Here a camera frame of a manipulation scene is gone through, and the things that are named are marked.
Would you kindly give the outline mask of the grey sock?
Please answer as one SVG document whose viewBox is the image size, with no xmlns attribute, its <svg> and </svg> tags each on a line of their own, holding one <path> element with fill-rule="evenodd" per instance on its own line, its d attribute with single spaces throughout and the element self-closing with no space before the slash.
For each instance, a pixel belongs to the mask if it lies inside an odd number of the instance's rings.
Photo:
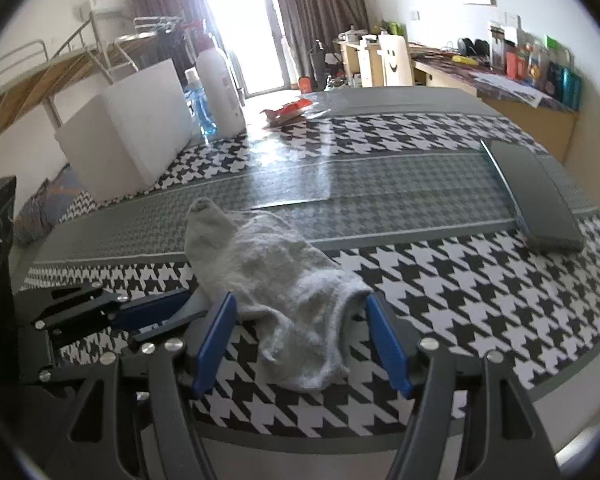
<svg viewBox="0 0 600 480">
<path fill-rule="evenodd" d="M 300 232 L 267 211 L 225 211 L 195 200 L 184 252 L 214 300 L 233 294 L 238 318 L 253 322 L 268 380 L 299 392 L 349 374 L 348 331 L 370 288 Z"/>
</svg>

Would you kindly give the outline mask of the blue orange quilt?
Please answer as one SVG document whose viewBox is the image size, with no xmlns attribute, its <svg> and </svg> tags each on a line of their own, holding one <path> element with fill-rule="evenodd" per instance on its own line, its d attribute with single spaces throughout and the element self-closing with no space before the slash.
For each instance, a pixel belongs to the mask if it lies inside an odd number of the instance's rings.
<svg viewBox="0 0 600 480">
<path fill-rule="evenodd" d="M 45 179 L 15 218 L 15 244 L 25 248 L 50 234 L 83 191 L 83 185 L 69 164 L 65 164 L 53 180 Z"/>
</svg>

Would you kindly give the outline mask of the houndstooth table cloth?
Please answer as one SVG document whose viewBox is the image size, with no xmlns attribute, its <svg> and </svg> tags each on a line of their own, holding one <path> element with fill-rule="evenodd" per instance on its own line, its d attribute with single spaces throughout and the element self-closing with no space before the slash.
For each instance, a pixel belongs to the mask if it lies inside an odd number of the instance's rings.
<svg viewBox="0 0 600 480">
<path fill-rule="evenodd" d="M 585 238 L 583 252 L 530 252 L 481 142 L 535 151 Z M 190 146 L 154 187 L 79 195 L 46 238 L 27 288 L 99 282 L 134 297 L 194 284 L 191 203 L 269 211 L 453 351 L 503 352 L 556 445 L 600 411 L 600 210 L 509 119 L 454 110 L 326 108 L 317 117 Z"/>
</svg>

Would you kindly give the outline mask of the white styrofoam box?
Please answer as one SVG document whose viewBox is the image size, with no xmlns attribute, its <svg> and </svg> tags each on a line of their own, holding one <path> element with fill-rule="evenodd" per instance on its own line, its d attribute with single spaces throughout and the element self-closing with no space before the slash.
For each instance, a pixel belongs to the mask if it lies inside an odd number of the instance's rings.
<svg viewBox="0 0 600 480">
<path fill-rule="evenodd" d="M 97 203 L 151 188 L 193 138 L 193 118 L 170 60 L 107 87 L 55 132 Z"/>
</svg>

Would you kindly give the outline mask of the dark grey smartphone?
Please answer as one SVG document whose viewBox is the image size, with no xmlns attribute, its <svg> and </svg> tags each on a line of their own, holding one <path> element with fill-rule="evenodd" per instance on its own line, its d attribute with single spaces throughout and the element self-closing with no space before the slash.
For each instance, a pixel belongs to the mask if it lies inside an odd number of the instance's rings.
<svg viewBox="0 0 600 480">
<path fill-rule="evenodd" d="M 513 203 L 518 229 L 535 252 L 582 252 L 578 222 L 538 156 L 523 145 L 480 142 Z"/>
</svg>

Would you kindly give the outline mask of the blue liquid spray bottle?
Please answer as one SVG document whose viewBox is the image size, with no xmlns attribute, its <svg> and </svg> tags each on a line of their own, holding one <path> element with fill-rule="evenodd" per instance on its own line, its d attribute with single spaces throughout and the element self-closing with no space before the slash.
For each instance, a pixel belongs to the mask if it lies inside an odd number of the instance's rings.
<svg viewBox="0 0 600 480">
<path fill-rule="evenodd" d="M 187 80 L 185 89 L 186 100 L 198 122 L 202 136 L 205 139 L 210 139 L 216 135 L 218 127 L 212 116 L 206 92 L 204 92 L 204 86 L 195 67 L 186 70 L 185 77 Z"/>
</svg>

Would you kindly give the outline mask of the white pump lotion bottle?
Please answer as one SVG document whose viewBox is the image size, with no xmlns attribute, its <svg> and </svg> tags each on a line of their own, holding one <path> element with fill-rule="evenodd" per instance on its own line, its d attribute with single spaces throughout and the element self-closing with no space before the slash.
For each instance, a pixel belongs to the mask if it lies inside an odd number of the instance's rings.
<svg viewBox="0 0 600 480">
<path fill-rule="evenodd" d="M 196 39 L 196 67 L 214 118 L 218 136 L 232 138 L 246 130 L 230 64 L 211 34 Z"/>
</svg>

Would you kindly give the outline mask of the metal bunk bed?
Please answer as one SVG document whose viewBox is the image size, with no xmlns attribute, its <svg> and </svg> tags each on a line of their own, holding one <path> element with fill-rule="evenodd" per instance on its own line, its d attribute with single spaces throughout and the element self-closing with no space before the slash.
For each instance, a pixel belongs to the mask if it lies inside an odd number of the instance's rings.
<svg viewBox="0 0 600 480">
<path fill-rule="evenodd" d="M 0 56 L 0 135 L 35 107 L 42 106 L 55 128 L 62 125 L 55 96 L 99 74 L 108 84 L 117 76 L 140 70 L 140 55 L 160 40 L 172 40 L 184 29 L 180 16 L 133 18 L 133 31 L 107 41 L 100 36 L 96 16 L 88 18 L 50 52 L 41 39 Z"/>
</svg>

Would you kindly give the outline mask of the red snack wrapper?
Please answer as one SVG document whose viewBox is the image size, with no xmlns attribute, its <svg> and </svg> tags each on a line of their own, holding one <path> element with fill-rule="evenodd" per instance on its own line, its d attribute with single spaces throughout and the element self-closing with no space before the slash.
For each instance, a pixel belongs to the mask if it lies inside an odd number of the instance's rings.
<svg viewBox="0 0 600 480">
<path fill-rule="evenodd" d="M 313 102 L 306 98 L 301 98 L 289 102 L 277 110 L 262 110 L 266 122 L 270 127 L 277 127 L 302 116 L 313 106 Z"/>
</svg>

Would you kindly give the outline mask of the orange box on floor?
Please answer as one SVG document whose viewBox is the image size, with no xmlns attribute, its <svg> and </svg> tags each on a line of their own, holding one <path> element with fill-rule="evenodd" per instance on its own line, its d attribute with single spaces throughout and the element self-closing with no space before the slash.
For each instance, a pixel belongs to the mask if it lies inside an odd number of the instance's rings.
<svg viewBox="0 0 600 480">
<path fill-rule="evenodd" d="M 301 77 L 298 81 L 298 87 L 302 94 L 313 92 L 312 79 L 310 77 Z"/>
</svg>

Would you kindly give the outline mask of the wooden smiley face chair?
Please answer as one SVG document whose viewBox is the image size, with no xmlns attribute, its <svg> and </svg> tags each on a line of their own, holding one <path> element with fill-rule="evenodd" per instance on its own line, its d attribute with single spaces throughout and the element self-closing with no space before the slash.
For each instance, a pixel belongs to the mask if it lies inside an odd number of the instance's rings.
<svg viewBox="0 0 600 480">
<path fill-rule="evenodd" d="M 378 36 L 378 44 L 384 68 L 385 86 L 414 86 L 414 68 L 405 38 L 399 35 L 382 34 Z"/>
</svg>

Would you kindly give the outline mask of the wooden desk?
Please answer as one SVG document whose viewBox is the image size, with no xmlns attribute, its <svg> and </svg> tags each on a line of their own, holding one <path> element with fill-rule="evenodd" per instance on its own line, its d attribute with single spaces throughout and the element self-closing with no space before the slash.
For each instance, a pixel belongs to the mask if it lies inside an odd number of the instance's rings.
<svg viewBox="0 0 600 480">
<path fill-rule="evenodd" d="M 382 87 L 387 83 L 388 64 L 382 59 L 379 44 L 336 40 L 334 46 L 341 54 L 349 84 Z M 412 73 L 407 77 L 410 86 L 463 90 L 531 134 L 557 160 L 566 160 L 577 112 L 485 67 L 454 62 L 450 52 L 411 42 L 407 52 L 411 55 Z"/>
</svg>

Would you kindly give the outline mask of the white air conditioner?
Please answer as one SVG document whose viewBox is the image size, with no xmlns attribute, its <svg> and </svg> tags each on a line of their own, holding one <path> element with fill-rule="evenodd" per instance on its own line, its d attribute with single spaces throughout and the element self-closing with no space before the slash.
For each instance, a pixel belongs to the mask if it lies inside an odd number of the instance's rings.
<svg viewBox="0 0 600 480">
<path fill-rule="evenodd" d="M 79 7 L 79 14 L 83 21 L 89 18 L 112 18 L 117 16 L 125 18 L 129 14 L 126 0 L 87 0 Z"/>
</svg>

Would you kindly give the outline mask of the teal bottles on desk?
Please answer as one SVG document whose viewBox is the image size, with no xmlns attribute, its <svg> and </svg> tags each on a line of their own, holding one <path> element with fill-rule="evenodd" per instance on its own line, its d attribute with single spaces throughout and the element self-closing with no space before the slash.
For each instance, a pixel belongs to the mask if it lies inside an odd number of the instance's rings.
<svg viewBox="0 0 600 480">
<path fill-rule="evenodd" d="M 571 68 L 550 62 L 547 69 L 545 92 L 570 110 L 580 110 L 582 78 Z"/>
</svg>

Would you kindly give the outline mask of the brown left curtain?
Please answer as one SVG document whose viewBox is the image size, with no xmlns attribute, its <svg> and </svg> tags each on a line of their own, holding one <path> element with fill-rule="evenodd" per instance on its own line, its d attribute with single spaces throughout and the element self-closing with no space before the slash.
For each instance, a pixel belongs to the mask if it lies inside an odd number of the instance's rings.
<svg viewBox="0 0 600 480">
<path fill-rule="evenodd" d="M 206 22 L 208 32 L 216 35 L 215 19 L 208 0 L 131 0 L 138 16 L 177 16 L 184 23 Z M 147 53 L 149 64 L 172 60 L 178 78 L 185 80 L 185 71 L 192 66 L 186 47 L 184 32 L 159 32 L 154 50 Z"/>
</svg>

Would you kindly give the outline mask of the brown curtain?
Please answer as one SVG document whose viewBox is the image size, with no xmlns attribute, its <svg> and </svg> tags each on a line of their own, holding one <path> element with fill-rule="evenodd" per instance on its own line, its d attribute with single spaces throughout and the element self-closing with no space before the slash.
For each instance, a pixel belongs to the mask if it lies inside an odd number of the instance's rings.
<svg viewBox="0 0 600 480">
<path fill-rule="evenodd" d="M 366 29 L 364 0 L 277 0 L 285 34 L 299 76 L 311 76 L 310 50 L 316 40 L 324 46 L 346 30 Z"/>
<path fill-rule="evenodd" d="M 177 16 L 184 23 L 206 22 L 208 32 L 216 35 L 215 19 L 208 0 L 131 0 L 138 16 Z M 154 50 L 147 53 L 149 64 L 172 60 L 178 78 L 185 80 L 185 71 L 192 66 L 186 47 L 184 32 L 159 32 Z"/>
</svg>

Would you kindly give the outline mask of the brown right curtain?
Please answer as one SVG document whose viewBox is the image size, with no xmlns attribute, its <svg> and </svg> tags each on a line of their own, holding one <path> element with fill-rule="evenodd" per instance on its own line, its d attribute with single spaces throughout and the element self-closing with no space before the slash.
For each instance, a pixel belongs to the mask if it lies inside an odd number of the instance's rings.
<svg viewBox="0 0 600 480">
<path fill-rule="evenodd" d="M 311 76 L 310 50 L 316 40 L 324 46 L 346 30 L 366 29 L 364 0 L 277 0 L 285 34 L 299 76 Z"/>
</svg>

